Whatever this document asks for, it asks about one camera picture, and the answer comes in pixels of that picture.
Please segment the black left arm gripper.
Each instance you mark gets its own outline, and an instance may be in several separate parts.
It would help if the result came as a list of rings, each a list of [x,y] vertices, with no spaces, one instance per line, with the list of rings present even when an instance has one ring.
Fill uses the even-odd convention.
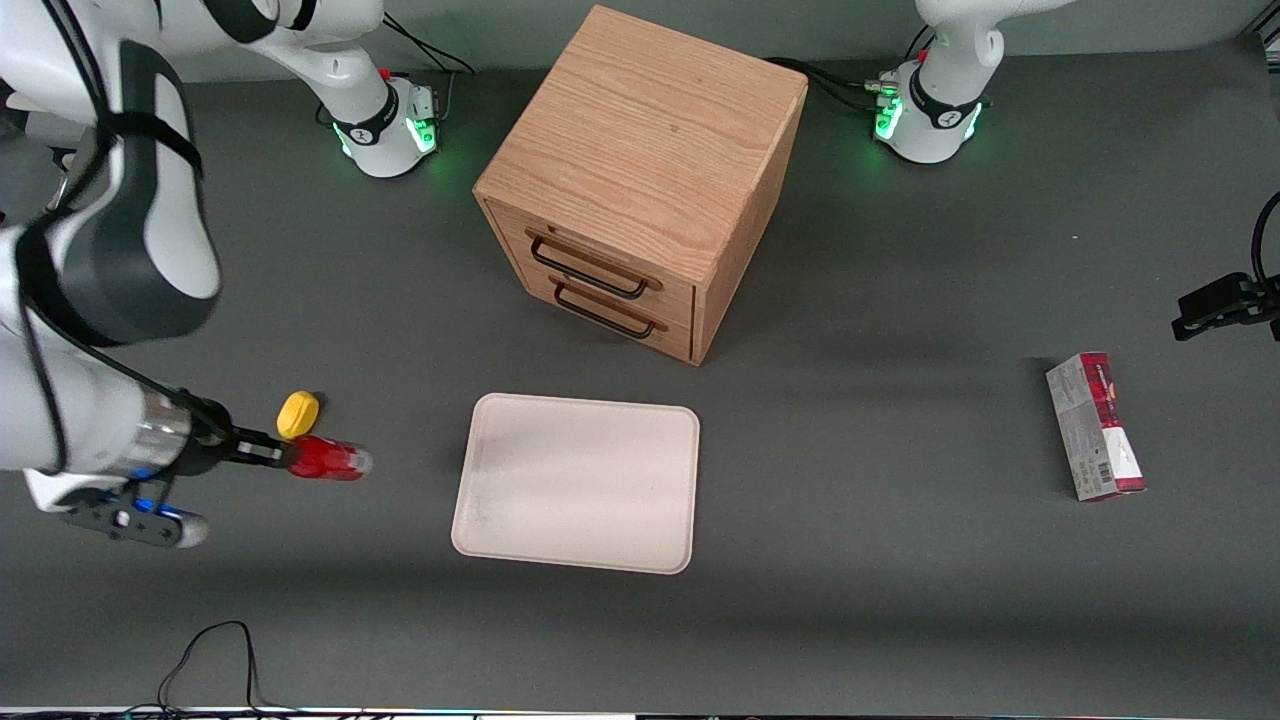
[[[1279,275],[1258,281],[1242,272],[1222,278],[1229,304],[1221,311],[1219,282],[1199,287],[1178,300],[1180,316],[1172,322],[1176,341],[1183,342],[1216,328],[1266,324],[1279,342]]]

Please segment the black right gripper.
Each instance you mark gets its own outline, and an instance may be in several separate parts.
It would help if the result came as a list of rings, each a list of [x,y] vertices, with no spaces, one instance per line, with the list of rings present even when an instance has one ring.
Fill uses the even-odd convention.
[[[293,457],[291,442],[261,430],[236,428],[230,413],[218,401],[187,395],[191,430],[186,442],[186,475],[211,471],[219,464],[239,459],[241,464],[287,470]]]

